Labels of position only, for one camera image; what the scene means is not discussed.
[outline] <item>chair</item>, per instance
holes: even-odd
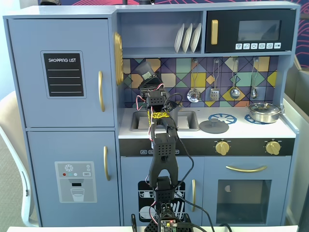
[[[34,209],[34,200],[15,91],[0,101],[0,135],[9,148],[21,176],[23,184],[21,218],[23,223],[28,227],[38,227],[38,222],[30,219]]]

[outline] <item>play kitchen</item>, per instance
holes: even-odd
[[[165,109],[183,141],[179,181],[191,167],[186,150],[195,163],[175,189],[175,216],[210,224],[184,198],[215,225],[284,225],[298,129],[283,95],[299,5],[73,8],[4,17],[40,226],[130,226],[131,214],[146,226],[160,217],[147,176],[149,126],[168,116],[146,111],[142,95],[157,90],[155,103],[174,103]]]

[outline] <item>microwave buttons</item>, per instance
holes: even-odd
[[[235,46],[236,50],[241,50],[242,49],[242,43],[237,43]]]
[[[274,43],[267,43],[266,44],[266,49],[272,49],[274,46]]]
[[[265,49],[266,43],[259,43],[259,49]]]
[[[252,43],[251,44],[251,49],[257,49],[257,43]]]
[[[249,43],[244,43],[243,44],[243,49],[250,49],[250,44]]]
[[[275,49],[281,48],[281,43],[275,43],[274,48],[275,48]]]

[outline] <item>stove knob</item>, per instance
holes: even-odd
[[[271,141],[266,144],[266,151],[271,155],[278,155],[280,151],[280,144],[276,141]]]
[[[230,149],[230,146],[229,146],[229,144],[228,144],[227,142],[225,142],[225,141],[220,141],[220,142],[218,142],[218,143],[216,144],[216,151],[217,151],[219,154],[223,155],[223,156],[225,156],[225,155],[227,154],[227,152],[229,151],[229,149]]]

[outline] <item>pot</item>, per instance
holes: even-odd
[[[250,117],[263,123],[274,123],[279,119],[281,109],[273,104],[261,102],[249,105]]]

